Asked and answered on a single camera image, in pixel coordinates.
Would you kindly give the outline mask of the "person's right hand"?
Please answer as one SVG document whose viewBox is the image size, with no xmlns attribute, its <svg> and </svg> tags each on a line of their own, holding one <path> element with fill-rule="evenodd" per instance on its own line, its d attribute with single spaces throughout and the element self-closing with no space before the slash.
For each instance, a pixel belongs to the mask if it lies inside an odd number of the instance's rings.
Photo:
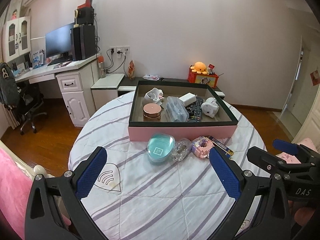
<svg viewBox="0 0 320 240">
<path fill-rule="evenodd" d="M 295 222 L 301 227 L 308 223 L 316 211 L 312 207 L 303 206 L 303 203 L 300 202 L 295 204 L 295 202 L 289 200 L 288 204 L 291 217 L 293 217 Z"/>
</svg>

